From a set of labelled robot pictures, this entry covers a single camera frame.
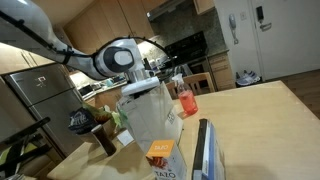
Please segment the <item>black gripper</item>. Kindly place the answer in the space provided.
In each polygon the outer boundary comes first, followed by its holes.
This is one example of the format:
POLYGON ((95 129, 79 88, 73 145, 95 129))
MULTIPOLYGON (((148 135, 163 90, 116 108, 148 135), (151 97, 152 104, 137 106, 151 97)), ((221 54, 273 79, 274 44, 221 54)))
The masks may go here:
POLYGON ((145 90, 145 91, 141 91, 141 92, 134 93, 134 94, 133 94, 133 97, 134 97, 134 99, 137 99, 137 98, 139 98, 140 96, 143 96, 143 95, 149 93, 150 91, 151 91, 151 90, 145 90))

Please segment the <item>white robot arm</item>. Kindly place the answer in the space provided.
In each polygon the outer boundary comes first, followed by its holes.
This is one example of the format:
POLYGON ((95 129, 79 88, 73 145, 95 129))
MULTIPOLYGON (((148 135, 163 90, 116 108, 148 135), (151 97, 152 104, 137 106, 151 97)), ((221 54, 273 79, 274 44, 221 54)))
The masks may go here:
POLYGON ((72 67, 97 81, 124 73, 129 79, 122 89, 124 96, 160 84, 158 78, 146 74, 133 37, 117 37, 86 53, 61 41, 46 13, 31 0, 0 0, 0 42, 72 67))

